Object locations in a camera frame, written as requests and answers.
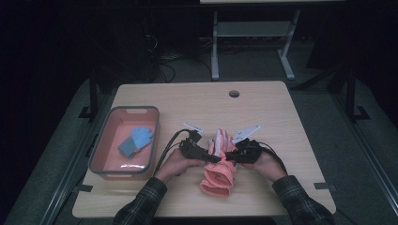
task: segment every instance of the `hand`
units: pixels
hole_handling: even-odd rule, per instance
[[[199,159],[187,159],[182,156],[179,148],[173,150],[161,168],[154,175],[164,184],[167,184],[175,176],[184,173],[191,166],[205,166],[206,163]]]
[[[287,176],[278,161],[265,152],[261,154],[260,158],[254,164],[242,163],[241,165],[247,169],[257,171],[272,183]]]

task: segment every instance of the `plaid shirt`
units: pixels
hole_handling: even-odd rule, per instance
[[[292,224],[334,224],[331,212],[311,199],[295,176],[281,178],[275,181],[272,187],[289,213]]]
[[[272,187],[287,209],[292,224],[334,224],[329,210],[311,199],[295,176],[281,178]],[[151,224],[166,191],[167,187],[161,180],[151,177],[135,200],[117,212],[114,224]]]

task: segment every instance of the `wooden table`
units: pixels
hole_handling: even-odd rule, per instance
[[[230,97],[237,90],[239,97]],[[129,84],[119,87],[113,107],[153,105],[161,113],[161,130],[155,163],[172,136],[184,122],[205,132],[199,144],[207,147],[217,128],[235,135],[237,129],[260,125],[250,138],[269,144],[294,174],[307,193],[330,212],[335,204],[328,189],[316,189],[324,183],[314,152],[299,120],[293,101],[283,82],[198,82],[172,84]],[[176,142],[185,139],[180,136]],[[168,185],[156,217],[228,217],[285,215],[271,183],[256,172],[237,168],[232,194],[219,199],[201,192],[203,168],[189,168]],[[114,217],[131,202],[145,181],[107,181],[87,171],[84,185],[73,207],[77,218]]]

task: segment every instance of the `pink plastic tray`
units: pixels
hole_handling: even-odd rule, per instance
[[[154,170],[154,150],[159,132],[159,110],[154,106],[116,107],[109,111],[101,129],[88,168],[104,179],[146,180]],[[127,158],[120,154],[117,147],[137,127],[150,128],[152,142]]]

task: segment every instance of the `person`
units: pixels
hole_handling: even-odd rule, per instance
[[[152,224],[161,199],[167,192],[167,183],[189,167],[205,165],[202,160],[184,158],[181,151],[175,149],[136,198],[117,212],[114,224]],[[241,165],[255,170],[273,183],[272,187],[287,210],[292,224],[335,224],[331,212],[311,199],[298,179],[294,175],[287,175],[271,155],[263,152],[254,164]]]

